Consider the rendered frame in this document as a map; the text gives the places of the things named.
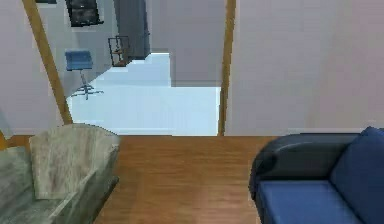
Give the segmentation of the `black open shelf rack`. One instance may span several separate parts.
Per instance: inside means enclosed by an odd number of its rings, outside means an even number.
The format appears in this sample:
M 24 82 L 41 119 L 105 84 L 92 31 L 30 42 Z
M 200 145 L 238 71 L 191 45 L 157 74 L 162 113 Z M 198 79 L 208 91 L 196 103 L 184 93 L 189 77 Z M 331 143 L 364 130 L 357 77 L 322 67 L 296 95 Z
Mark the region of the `black open shelf rack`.
M 116 35 L 108 39 L 109 54 L 113 67 L 126 67 L 129 62 L 129 37 Z

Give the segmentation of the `dark grey tall cabinet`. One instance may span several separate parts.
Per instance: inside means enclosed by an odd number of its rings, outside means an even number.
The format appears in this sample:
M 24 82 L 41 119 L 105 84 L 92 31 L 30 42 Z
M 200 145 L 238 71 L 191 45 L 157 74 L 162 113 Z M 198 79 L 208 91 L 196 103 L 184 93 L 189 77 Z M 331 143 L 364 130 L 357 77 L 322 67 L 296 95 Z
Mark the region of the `dark grey tall cabinet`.
M 146 0 L 114 0 L 123 58 L 144 60 L 150 54 Z

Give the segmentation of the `blue swivel office chair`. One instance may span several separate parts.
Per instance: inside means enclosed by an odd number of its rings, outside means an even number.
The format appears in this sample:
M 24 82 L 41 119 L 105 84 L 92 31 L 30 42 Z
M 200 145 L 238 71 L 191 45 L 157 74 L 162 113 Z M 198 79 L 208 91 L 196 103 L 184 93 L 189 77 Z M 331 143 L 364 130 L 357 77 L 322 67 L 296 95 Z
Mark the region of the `blue swivel office chair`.
M 102 90 L 98 92 L 94 90 L 94 87 L 87 82 L 84 70 L 90 70 L 93 68 L 93 60 L 89 50 L 66 50 L 66 70 L 67 71 L 78 71 L 81 77 L 82 85 L 76 90 L 75 96 L 84 96 L 86 100 L 89 99 L 90 95 L 102 93 Z

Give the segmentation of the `blue and black sofa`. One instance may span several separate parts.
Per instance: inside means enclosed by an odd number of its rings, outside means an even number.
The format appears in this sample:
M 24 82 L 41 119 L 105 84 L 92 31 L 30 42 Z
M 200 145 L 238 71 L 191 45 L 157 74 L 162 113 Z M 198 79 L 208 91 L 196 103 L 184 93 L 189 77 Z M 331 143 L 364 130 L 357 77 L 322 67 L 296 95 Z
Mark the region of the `blue and black sofa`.
M 249 192 L 261 224 L 384 224 L 384 128 L 276 138 Z

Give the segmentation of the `dark framed wall picture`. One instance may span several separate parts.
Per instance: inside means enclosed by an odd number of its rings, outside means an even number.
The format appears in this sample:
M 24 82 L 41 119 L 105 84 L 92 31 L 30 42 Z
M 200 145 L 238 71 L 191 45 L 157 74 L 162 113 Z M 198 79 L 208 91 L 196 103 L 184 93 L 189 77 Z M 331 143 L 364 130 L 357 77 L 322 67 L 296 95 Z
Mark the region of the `dark framed wall picture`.
M 72 27 L 103 24 L 96 0 L 65 0 Z

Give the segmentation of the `wooden door frame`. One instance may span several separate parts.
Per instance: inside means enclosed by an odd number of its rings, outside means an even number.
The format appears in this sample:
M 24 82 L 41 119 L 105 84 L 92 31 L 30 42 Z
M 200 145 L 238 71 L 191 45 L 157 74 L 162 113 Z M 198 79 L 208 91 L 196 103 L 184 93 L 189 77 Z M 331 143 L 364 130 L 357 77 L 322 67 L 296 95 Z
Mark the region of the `wooden door frame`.
M 233 27 L 236 9 L 236 0 L 223 0 L 225 2 L 225 18 L 222 24 L 225 26 L 224 34 L 222 35 L 223 43 L 222 52 L 220 56 L 220 63 L 218 64 L 220 72 L 214 80 L 172 80 L 172 86 L 181 87 L 217 87 L 217 105 L 216 105 L 216 129 L 214 134 L 217 136 L 225 135 L 225 125 L 227 117 L 227 98 L 228 98 L 228 84 L 231 66 L 232 54 L 232 41 L 233 41 Z M 48 83 L 52 89 L 52 95 L 55 98 L 57 105 L 56 111 L 58 117 L 64 122 L 65 125 L 73 124 L 71 112 L 66 102 L 64 88 L 62 87 L 59 79 L 59 70 L 56 62 L 54 61 L 53 51 L 48 43 L 46 30 L 43 27 L 43 22 L 38 10 L 35 0 L 22 0 L 27 18 L 31 25 L 34 39 L 36 40 L 37 48 L 48 76 Z

